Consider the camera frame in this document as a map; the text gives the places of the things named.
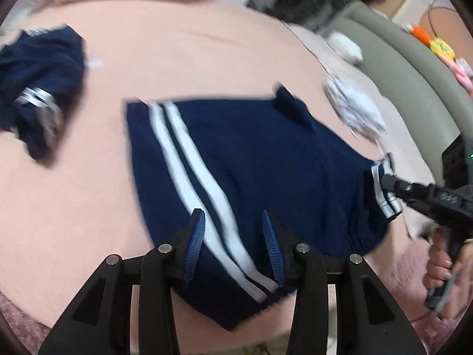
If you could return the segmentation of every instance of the metal screw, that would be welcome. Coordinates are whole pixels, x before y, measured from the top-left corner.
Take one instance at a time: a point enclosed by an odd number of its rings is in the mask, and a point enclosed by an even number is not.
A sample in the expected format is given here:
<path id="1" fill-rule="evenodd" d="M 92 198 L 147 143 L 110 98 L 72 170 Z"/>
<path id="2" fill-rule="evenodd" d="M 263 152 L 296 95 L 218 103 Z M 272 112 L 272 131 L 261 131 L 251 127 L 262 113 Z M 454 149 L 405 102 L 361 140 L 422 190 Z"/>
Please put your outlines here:
<path id="1" fill-rule="evenodd" d="M 302 254 L 305 254 L 306 252 L 310 251 L 310 247 L 306 243 L 299 243 L 296 245 L 296 250 Z"/>
<path id="2" fill-rule="evenodd" d="M 363 262 L 363 258 L 358 254 L 351 254 L 350 261 L 355 264 L 360 264 L 361 262 Z"/>
<path id="3" fill-rule="evenodd" d="M 120 258 L 119 258 L 118 255 L 109 255 L 109 256 L 107 256 L 107 258 L 105 259 L 105 262 L 106 262 L 108 265 L 114 265 L 114 264 L 117 264 L 119 260 L 120 260 Z"/>
<path id="4" fill-rule="evenodd" d="M 161 252 L 162 254 L 168 254 L 169 252 L 171 252 L 172 249 L 173 249 L 173 246 L 167 243 L 161 244 L 158 247 L 158 251 Z"/>

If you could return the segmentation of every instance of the white stripe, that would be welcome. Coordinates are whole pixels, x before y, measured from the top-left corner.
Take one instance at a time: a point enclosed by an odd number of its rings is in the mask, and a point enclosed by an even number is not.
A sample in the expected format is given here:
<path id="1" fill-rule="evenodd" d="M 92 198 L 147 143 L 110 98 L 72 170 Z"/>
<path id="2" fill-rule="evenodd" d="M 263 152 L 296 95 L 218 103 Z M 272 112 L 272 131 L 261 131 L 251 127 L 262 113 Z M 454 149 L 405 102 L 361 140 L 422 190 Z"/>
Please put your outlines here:
<path id="1" fill-rule="evenodd" d="M 383 161 L 383 168 L 385 170 L 385 175 L 394 175 L 394 172 L 391 168 L 391 162 L 389 161 L 388 156 Z M 392 192 L 387 193 L 387 200 L 391 203 L 396 213 L 401 213 L 403 211 L 401 204 L 399 203 L 396 195 Z"/>
<path id="2" fill-rule="evenodd" d="M 200 208 L 205 212 L 205 245 L 223 265 L 226 272 L 240 285 L 240 287 L 243 288 L 253 299 L 261 303 L 267 298 L 267 295 L 245 278 L 240 268 L 238 268 L 223 249 L 222 241 L 220 240 L 220 236 L 218 236 L 212 218 L 192 187 L 189 176 L 187 176 L 185 168 L 179 159 L 176 147 L 174 146 L 171 135 L 166 127 L 163 109 L 156 103 L 150 104 L 150 123 L 151 128 L 161 145 L 163 156 L 173 184 L 176 187 L 176 191 L 189 215 L 192 214 L 194 208 Z"/>
<path id="3" fill-rule="evenodd" d="M 371 167 L 371 174 L 373 175 L 373 182 L 375 184 L 375 196 L 376 196 L 376 201 L 378 202 L 379 208 L 381 208 L 381 211 L 383 211 L 385 217 L 389 219 L 394 216 L 394 212 L 391 209 L 391 206 L 386 201 L 383 191 L 381 189 L 381 183 L 379 182 L 379 173 L 378 173 L 379 166 L 380 164 L 377 164 Z"/>
<path id="4" fill-rule="evenodd" d="M 210 202 L 214 206 L 214 209 L 220 218 L 223 229 L 223 238 L 231 255 L 250 279 L 261 284 L 271 292 L 276 291 L 279 288 L 278 284 L 258 272 L 255 263 L 245 249 L 238 234 L 238 225 L 230 206 L 230 202 L 215 178 L 210 173 L 209 169 L 205 166 L 196 145 L 189 135 L 187 126 L 182 120 L 179 108 L 170 101 L 164 103 L 164 107 L 169 117 L 169 122 L 173 127 L 174 134 L 184 151 L 189 165 L 194 171 L 200 184 L 209 195 Z"/>

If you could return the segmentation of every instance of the orange toy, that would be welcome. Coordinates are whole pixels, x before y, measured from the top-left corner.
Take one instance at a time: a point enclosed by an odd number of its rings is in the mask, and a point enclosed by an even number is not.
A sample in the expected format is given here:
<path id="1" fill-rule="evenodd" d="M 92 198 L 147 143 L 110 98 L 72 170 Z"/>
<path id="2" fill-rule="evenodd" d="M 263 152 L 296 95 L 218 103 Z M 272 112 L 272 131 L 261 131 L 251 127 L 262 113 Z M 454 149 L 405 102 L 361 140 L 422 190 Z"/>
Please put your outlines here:
<path id="1" fill-rule="evenodd" d="M 411 30 L 411 35 L 420 40 L 426 47 L 430 46 L 430 42 L 432 41 L 432 39 L 424 28 L 420 26 L 413 26 Z"/>

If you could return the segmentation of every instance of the yellow toy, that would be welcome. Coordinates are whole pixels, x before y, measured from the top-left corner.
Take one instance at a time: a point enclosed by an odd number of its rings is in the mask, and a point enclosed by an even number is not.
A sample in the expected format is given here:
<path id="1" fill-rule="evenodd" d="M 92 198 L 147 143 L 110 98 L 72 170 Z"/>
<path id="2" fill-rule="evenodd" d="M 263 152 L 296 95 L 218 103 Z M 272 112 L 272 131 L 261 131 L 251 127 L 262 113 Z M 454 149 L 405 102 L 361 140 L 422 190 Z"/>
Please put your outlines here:
<path id="1" fill-rule="evenodd" d="M 437 39 L 432 40 L 429 34 L 419 26 L 405 24 L 403 28 L 406 30 L 406 32 L 409 32 L 412 36 L 419 39 L 422 43 L 428 46 L 435 55 L 443 56 L 446 59 L 455 61 L 455 52 L 453 52 L 452 47 L 450 47 L 450 45 L 448 45 L 442 39 L 437 37 Z"/>

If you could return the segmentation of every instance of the black device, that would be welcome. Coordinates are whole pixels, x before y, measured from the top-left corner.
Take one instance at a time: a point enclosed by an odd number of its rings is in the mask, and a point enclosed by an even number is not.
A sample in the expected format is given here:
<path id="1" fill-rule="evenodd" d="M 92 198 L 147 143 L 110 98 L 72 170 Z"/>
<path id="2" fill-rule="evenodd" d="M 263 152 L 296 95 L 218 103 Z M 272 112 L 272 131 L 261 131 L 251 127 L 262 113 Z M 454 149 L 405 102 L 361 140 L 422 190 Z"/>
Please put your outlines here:
<path id="1" fill-rule="evenodd" d="M 439 185 L 408 183 L 391 175 L 382 177 L 381 186 L 448 231 L 447 252 L 455 263 L 465 240 L 473 236 L 473 199 Z M 441 311 L 454 281 L 450 278 L 443 286 L 430 290 L 425 306 Z"/>
<path id="2" fill-rule="evenodd" d="M 442 153 L 445 187 L 458 189 L 473 183 L 473 143 L 460 134 Z"/>
<path id="3" fill-rule="evenodd" d="M 193 268 L 184 259 L 192 245 L 200 248 L 202 214 L 196 209 L 187 229 L 145 256 L 108 256 L 65 309 L 39 355 L 129 355 L 133 284 L 140 284 L 140 355 L 179 355 L 170 289 L 190 281 Z M 275 278 L 280 286 L 297 289 L 288 355 L 325 355 L 328 283 L 337 289 L 338 355 L 425 354 L 408 319 L 361 256 L 323 256 L 273 215 L 263 216 Z M 196 229 L 197 244 L 192 243 Z"/>

